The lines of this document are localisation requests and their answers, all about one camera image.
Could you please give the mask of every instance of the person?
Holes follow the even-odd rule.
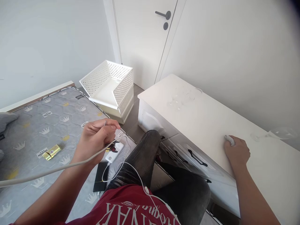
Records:
[[[119,124],[111,119],[87,123],[71,163],[86,160],[103,149],[114,140],[116,129],[120,129]],[[231,137],[236,143],[235,146],[230,146],[226,141],[224,148],[237,183],[241,223],[279,225],[247,170],[250,151],[246,142]],[[201,176],[162,163],[175,181],[153,192],[153,195],[165,201],[177,215],[177,219],[164,203],[155,197],[152,197],[152,201],[144,192],[143,186],[150,187],[159,142],[157,131],[150,130],[145,133],[126,159],[134,169],[129,164],[124,164],[91,212],[68,224],[175,225],[179,224],[178,219],[182,225],[199,225],[210,199],[209,186]],[[86,164],[65,169],[55,183],[14,224],[65,224],[82,185],[103,156],[104,152]]]

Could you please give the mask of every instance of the mattress label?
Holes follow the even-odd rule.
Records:
[[[51,114],[52,114],[51,111],[45,112],[45,113],[43,114],[43,117],[46,118],[47,116],[50,116]]]
[[[81,99],[81,98],[83,98],[83,97],[84,97],[83,95],[78,95],[78,96],[76,96],[75,98]]]
[[[43,154],[48,151],[48,148],[44,148],[42,151],[40,151],[39,153],[37,153],[37,157],[38,158],[42,158]]]
[[[83,124],[81,124],[81,127],[84,128],[84,126],[88,123],[88,121],[84,122]]]
[[[119,134],[119,137],[123,137],[124,136],[124,132],[121,132],[120,134]]]

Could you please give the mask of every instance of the hand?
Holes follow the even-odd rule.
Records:
[[[77,145],[73,162],[84,161],[115,139],[116,129],[121,129],[119,123],[112,119],[101,119],[87,123],[82,131],[79,143]],[[97,165],[104,156],[105,151],[93,158],[89,165]]]
[[[234,139],[235,145],[230,146],[229,141],[225,142],[224,148],[226,156],[229,159],[233,170],[245,167],[250,158],[250,150],[244,140],[232,135],[230,135],[230,137]]]

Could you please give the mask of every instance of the mattress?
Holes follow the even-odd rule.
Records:
[[[10,123],[0,141],[5,153],[0,162],[0,179],[25,178],[70,162],[87,122],[108,118],[94,103],[77,88],[68,87],[15,112],[19,118]],[[124,144],[122,152],[109,166],[108,179],[117,171],[117,166],[136,147],[136,143],[122,130],[116,131],[116,139]],[[43,151],[58,144],[62,151],[47,161]],[[93,193],[97,166],[84,183],[67,222],[85,216],[98,200]],[[30,182],[0,188],[0,224],[9,224],[34,203],[57,179],[62,171]]]

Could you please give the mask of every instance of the black drawer handle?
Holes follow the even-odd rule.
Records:
[[[177,152],[176,150],[174,150],[174,152],[176,153],[177,157],[178,157],[181,161],[183,161],[184,163],[187,163],[187,164],[188,164],[188,161],[186,161],[186,160],[180,158],[180,156],[178,155],[178,152]]]
[[[172,157],[169,155],[169,152],[167,151],[167,153],[168,153],[168,156],[170,157],[170,159],[171,160],[173,160],[173,161],[176,161],[177,162],[177,160],[176,159],[172,159]]]
[[[201,160],[200,160],[201,162],[199,162],[198,159],[196,159],[196,158],[193,156],[192,150],[188,149],[188,152],[191,154],[191,157],[194,158],[200,165],[206,166],[206,167],[207,167],[207,164],[206,164],[206,163],[202,162]]]

